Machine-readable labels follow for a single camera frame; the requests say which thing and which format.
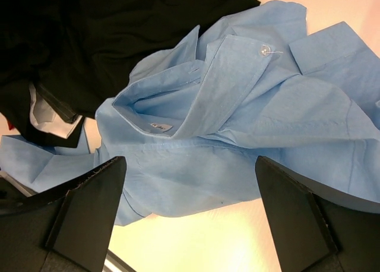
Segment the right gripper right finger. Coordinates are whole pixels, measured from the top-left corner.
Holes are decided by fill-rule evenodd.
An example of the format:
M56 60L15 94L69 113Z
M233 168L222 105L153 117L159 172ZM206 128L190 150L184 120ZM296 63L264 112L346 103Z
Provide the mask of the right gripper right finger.
M379 203L267 157L255 173L282 271L379 271Z

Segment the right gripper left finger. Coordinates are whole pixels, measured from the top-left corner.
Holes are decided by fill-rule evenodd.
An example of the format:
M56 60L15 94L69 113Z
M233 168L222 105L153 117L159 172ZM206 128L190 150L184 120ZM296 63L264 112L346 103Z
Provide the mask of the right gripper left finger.
M102 271L126 161L30 197L1 178L1 271Z

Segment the light blue shirt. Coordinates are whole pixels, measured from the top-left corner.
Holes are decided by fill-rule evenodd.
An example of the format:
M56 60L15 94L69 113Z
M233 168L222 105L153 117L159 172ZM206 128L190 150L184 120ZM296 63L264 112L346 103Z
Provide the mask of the light blue shirt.
M379 201L379 58L344 22L307 34L301 4L193 29L139 62L96 121L93 154L2 137L2 170L42 192L123 156L120 226L257 199L259 156Z

